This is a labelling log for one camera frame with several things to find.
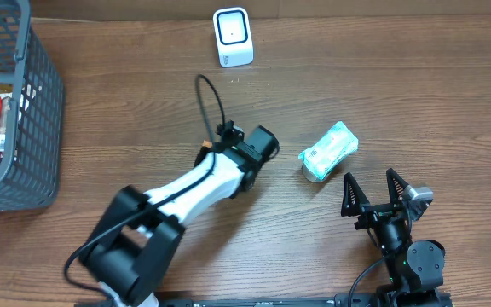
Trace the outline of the teal white tissue pack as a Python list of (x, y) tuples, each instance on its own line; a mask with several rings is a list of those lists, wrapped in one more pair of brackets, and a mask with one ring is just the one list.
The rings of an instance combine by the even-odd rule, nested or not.
[(314, 145), (304, 149), (298, 158), (303, 165), (324, 169), (328, 177), (340, 162), (358, 148), (359, 139), (343, 121), (338, 121)]

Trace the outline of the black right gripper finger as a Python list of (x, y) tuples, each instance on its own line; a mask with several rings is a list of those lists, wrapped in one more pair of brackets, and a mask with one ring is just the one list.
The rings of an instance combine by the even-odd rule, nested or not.
[(344, 175), (344, 195), (341, 206), (342, 217), (361, 215), (370, 202), (351, 172)]
[(402, 201), (402, 195), (408, 186), (408, 182), (406, 182), (393, 168), (389, 168), (386, 171), (386, 179), (390, 202), (396, 204)]

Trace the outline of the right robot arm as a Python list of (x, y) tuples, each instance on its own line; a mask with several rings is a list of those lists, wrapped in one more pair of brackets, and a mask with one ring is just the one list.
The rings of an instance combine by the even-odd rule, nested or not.
[[(370, 203), (355, 177), (344, 175), (343, 217), (356, 217), (355, 229), (365, 229), (382, 257), (356, 277), (349, 293), (342, 298), (347, 306), (450, 306), (451, 298), (437, 288), (443, 284), (445, 248), (436, 240), (413, 240), (413, 223), (430, 207), (433, 191), (413, 186), (389, 168), (386, 171), (389, 201)], [(390, 282), (373, 294), (355, 292), (359, 283), (376, 267), (384, 264)]]

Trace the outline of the orange snack packet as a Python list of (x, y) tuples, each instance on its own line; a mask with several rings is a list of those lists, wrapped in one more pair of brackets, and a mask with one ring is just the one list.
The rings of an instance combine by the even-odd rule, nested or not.
[(212, 143), (211, 143), (211, 142), (209, 142), (209, 141), (203, 141), (203, 143), (202, 143), (202, 147), (203, 147), (203, 148), (212, 149)]

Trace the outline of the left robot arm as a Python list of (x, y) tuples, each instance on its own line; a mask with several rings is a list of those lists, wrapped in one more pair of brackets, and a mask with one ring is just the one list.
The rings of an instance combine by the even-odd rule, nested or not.
[(106, 295), (104, 306), (156, 306), (162, 281), (187, 226), (211, 205), (250, 190), (279, 150), (259, 125), (249, 136), (228, 121), (204, 142), (194, 167), (160, 188), (122, 188), (77, 252)]

